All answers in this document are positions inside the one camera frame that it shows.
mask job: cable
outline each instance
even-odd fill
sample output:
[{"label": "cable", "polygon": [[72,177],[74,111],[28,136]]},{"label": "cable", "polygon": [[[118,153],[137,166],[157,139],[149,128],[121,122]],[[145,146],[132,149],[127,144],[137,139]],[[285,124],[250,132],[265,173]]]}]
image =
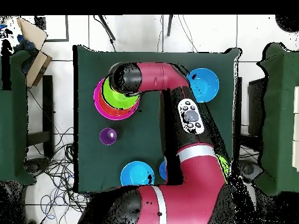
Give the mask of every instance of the cable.
[{"label": "cable", "polygon": [[49,203],[46,205],[45,210],[41,206],[41,209],[44,212],[45,217],[40,222],[40,224],[43,224],[43,222],[47,218],[57,220],[57,216],[56,216],[53,206],[57,205],[56,200],[58,198],[61,198],[64,202],[63,205],[68,207],[67,210],[65,211],[65,214],[63,214],[64,217],[70,208],[82,213],[82,211],[85,209],[87,203],[89,202],[89,198],[88,198],[87,194],[77,194],[77,193],[73,192],[72,191],[73,184],[69,182],[70,179],[74,178],[74,172],[72,172],[68,168],[68,166],[70,164],[74,164],[74,161],[72,159],[72,155],[74,154],[74,145],[72,143],[63,145],[63,146],[57,148],[55,150],[55,153],[60,151],[62,148],[65,148],[64,159],[62,159],[62,160],[51,159],[49,165],[47,166],[46,170],[44,171],[45,174],[47,174],[51,178],[51,180],[55,186],[55,189],[52,190],[50,195],[45,195],[41,199],[41,201],[42,201],[44,198],[48,198]]},{"label": "cable", "polygon": [[[99,22],[99,23],[103,26],[103,28],[105,29],[104,24],[103,24],[100,20],[97,20],[97,19],[95,18],[95,15],[93,16],[93,18],[94,18],[95,21]],[[105,31],[106,31],[106,33],[107,33],[108,36],[109,36],[110,43],[111,43],[111,45],[113,46],[114,51],[116,52],[115,47],[114,47],[114,44],[113,44],[113,40],[112,40],[112,38],[110,37],[110,34],[107,32],[106,29],[105,29]]]},{"label": "cable", "polygon": [[184,30],[184,33],[187,36],[188,40],[190,41],[190,43],[192,44],[192,46],[195,48],[196,52],[198,52],[197,49],[196,49],[196,47],[194,46],[193,42],[190,40],[189,36],[187,35],[187,33],[186,33],[185,29],[184,29],[183,23],[181,21],[180,21],[180,25],[182,26],[182,28]]},{"label": "cable", "polygon": [[[183,16],[183,19],[184,19],[185,25],[186,25],[186,27],[188,28],[188,25],[187,25],[187,23],[186,23],[186,21],[185,21],[185,17],[184,17],[184,15],[182,15],[182,16]],[[191,35],[191,32],[190,32],[189,28],[188,28],[188,31],[189,31],[189,33],[190,33],[191,42],[193,43],[192,35]]]},{"label": "cable", "polygon": [[41,156],[44,156],[44,155],[42,155],[42,154],[40,153],[39,149],[38,149],[35,145],[33,145],[33,146],[36,148],[36,150],[38,151],[38,153],[39,153]]},{"label": "cable", "polygon": [[[163,28],[163,24],[162,24],[161,20],[162,20],[162,15],[161,15],[161,18],[160,18],[160,23],[161,23],[162,28]],[[161,31],[160,34],[159,34],[159,40],[158,40],[158,44],[157,44],[157,52],[159,51],[159,42],[160,42],[160,36],[161,36],[161,33],[162,33],[162,31]]]},{"label": "cable", "polygon": [[249,155],[251,155],[246,149],[244,149],[244,148],[242,148],[242,147],[240,147],[241,149],[243,149],[246,153],[248,153]]}]

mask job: cardboard box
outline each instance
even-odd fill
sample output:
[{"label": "cardboard box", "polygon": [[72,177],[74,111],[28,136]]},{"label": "cardboard box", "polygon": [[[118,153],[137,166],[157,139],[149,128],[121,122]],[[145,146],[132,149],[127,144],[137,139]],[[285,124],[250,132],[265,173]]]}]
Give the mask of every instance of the cardboard box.
[{"label": "cardboard box", "polygon": [[39,50],[38,55],[26,75],[27,87],[37,86],[52,60],[49,55],[40,51],[48,34],[21,17],[18,18],[18,25],[22,30],[24,39],[31,41],[35,48]]}]

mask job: table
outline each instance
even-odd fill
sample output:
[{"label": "table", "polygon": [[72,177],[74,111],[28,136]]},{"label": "table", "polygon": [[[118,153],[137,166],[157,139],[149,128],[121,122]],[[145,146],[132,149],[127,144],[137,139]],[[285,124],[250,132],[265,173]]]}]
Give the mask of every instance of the table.
[{"label": "table", "polygon": [[[94,52],[83,46],[74,51],[74,157],[75,184],[79,192],[101,192],[120,186],[123,167],[134,160],[148,163],[155,173],[155,184],[163,183],[159,165],[163,161],[159,131],[159,93],[142,96],[138,110],[128,119],[111,121],[102,117],[93,103],[93,91],[109,68],[117,62],[170,62],[183,65],[188,71],[208,68],[216,73],[220,90],[208,107],[224,140],[228,159],[232,158],[232,116],[234,62],[239,49],[225,53],[157,53],[157,52]],[[111,127],[117,141],[104,146],[99,140],[102,129]]]}]

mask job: green table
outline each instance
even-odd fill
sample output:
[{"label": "green table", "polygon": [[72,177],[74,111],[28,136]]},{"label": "green table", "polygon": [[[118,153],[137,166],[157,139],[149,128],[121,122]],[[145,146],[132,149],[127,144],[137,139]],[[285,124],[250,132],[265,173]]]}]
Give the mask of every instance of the green table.
[{"label": "green table", "polygon": [[256,183],[267,195],[281,191],[299,192],[299,172],[292,167],[294,128],[294,88],[299,86],[299,53],[286,51],[279,43],[264,50],[260,63],[267,77],[263,98],[263,153],[260,159],[266,172]]},{"label": "green table", "polygon": [[[111,121],[101,116],[93,103],[93,91],[110,67],[118,62],[170,62],[181,64],[188,71],[208,68],[220,81],[220,90],[208,107],[232,154],[232,106],[234,99],[234,61],[239,49],[226,53],[157,53],[157,52],[94,52],[80,45],[74,48],[74,64],[78,64],[78,167],[75,168],[78,191],[101,192],[120,186],[123,167],[134,160],[149,164],[155,173],[155,184],[163,183],[159,165],[164,159],[159,130],[159,93],[142,96],[138,110],[128,119]],[[106,127],[116,130],[117,141],[110,146],[99,140]]]}]

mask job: black cable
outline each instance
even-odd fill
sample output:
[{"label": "black cable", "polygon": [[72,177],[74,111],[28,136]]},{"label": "black cable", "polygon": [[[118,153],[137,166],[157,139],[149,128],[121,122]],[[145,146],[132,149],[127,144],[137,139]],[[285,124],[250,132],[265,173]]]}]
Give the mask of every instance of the black cable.
[{"label": "black cable", "polygon": [[41,156],[44,156],[44,155],[42,155],[42,154],[40,153],[39,149],[38,149],[35,145],[33,145],[33,146],[36,148],[36,150],[38,151],[38,153],[39,153]]},{"label": "black cable", "polygon": [[241,149],[243,149],[246,153],[248,153],[249,155],[251,155],[246,149],[244,149],[243,147],[240,147]]},{"label": "black cable", "polygon": [[[184,17],[184,15],[182,15],[182,16],[183,16],[183,19],[184,19],[185,25],[186,25],[186,27],[188,28],[188,25],[187,25],[187,23],[186,23],[186,21],[185,21],[185,17]],[[189,28],[188,28],[188,31],[189,31],[189,33],[190,33],[191,42],[193,43],[192,35],[191,35],[191,32],[190,32]]]},{"label": "black cable", "polygon": [[188,40],[190,41],[190,43],[192,44],[192,46],[195,48],[196,52],[198,52],[197,49],[196,49],[196,47],[195,47],[195,45],[193,44],[193,42],[190,40],[189,36],[187,35],[187,33],[186,33],[185,29],[184,29],[183,23],[181,21],[180,21],[180,25],[182,26],[182,28],[184,30],[184,33],[187,36]]},{"label": "black cable", "polygon": [[[93,18],[94,18],[95,21],[99,22],[99,23],[103,26],[103,28],[105,29],[104,24],[103,24],[100,20],[97,20],[97,19],[95,18],[95,15],[93,16]],[[110,34],[107,32],[106,29],[105,29],[105,31],[106,31],[106,33],[107,33],[108,36],[109,36],[110,43],[111,43],[111,45],[113,46],[114,51],[116,52],[115,47],[114,47],[114,44],[113,44],[113,40],[112,40]]]},{"label": "black cable", "polygon": [[158,44],[157,44],[157,52],[159,51],[159,42],[160,42],[160,36],[161,36],[161,33],[162,33],[162,31],[161,31],[160,34],[159,34],[159,40],[158,40]]}]

